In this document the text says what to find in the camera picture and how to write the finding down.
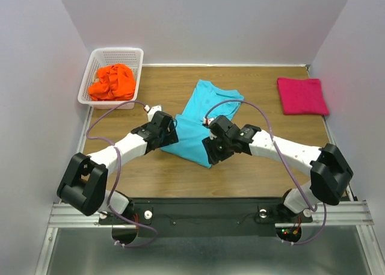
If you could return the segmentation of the cyan blue t-shirt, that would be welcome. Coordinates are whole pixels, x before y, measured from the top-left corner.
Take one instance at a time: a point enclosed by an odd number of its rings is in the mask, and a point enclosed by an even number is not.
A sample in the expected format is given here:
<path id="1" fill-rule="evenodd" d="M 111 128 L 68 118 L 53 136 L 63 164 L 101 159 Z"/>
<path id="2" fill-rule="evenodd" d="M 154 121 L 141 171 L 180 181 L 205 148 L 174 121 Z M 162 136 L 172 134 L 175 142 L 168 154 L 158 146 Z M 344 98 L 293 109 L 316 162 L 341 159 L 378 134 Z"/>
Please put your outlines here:
<path id="1" fill-rule="evenodd" d="M 209 81 L 199 80 L 182 114 L 176 116 L 179 141 L 161 150 L 210 168 L 202 143 L 209 136 L 209 130 L 203 126 L 203 118 L 209 113 L 210 117 L 224 115 L 233 119 L 240 107 L 237 99 L 244 99 L 239 91 L 223 90 Z"/>

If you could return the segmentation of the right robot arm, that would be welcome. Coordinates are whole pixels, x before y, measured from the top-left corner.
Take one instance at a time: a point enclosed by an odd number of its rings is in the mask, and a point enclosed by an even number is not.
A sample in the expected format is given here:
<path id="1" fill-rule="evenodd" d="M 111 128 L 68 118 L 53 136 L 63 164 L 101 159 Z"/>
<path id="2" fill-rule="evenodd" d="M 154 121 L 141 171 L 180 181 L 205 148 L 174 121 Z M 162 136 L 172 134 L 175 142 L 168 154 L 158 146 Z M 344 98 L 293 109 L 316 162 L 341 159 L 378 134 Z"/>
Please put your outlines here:
<path id="1" fill-rule="evenodd" d="M 309 177 L 303 185 L 296 182 L 277 205 L 277 214 L 284 221 L 319 203 L 337 206 L 353 178 L 353 170 L 334 144 L 317 147 L 295 143 L 257 126 L 239 128 L 225 116 L 204 119 L 203 125 L 209 130 L 202 143 L 211 165 L 244 153 L 281 162 L 288 173 L 296 169 Z"/>

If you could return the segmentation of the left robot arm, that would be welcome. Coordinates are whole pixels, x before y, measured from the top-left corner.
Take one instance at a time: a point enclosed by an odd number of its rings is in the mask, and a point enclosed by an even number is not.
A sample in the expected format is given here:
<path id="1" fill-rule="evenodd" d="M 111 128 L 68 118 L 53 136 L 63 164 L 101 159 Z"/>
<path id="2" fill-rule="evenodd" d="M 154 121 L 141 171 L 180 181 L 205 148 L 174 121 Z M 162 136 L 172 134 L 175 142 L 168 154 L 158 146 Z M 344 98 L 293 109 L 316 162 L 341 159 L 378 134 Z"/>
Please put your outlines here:
<path id="1" fill-rule="evenodd" d="M 149 122 L 111 146 L 89 155 L 73 155 L 57 196 L 86 216 L 113 212 L 120 223 L 128 223 L 133 219 L 134 209 L 125 195 L 107 190 L 109 175 L 133 159 L 177 142 L 174 118 L 157 110 L 149 115 Z"/>

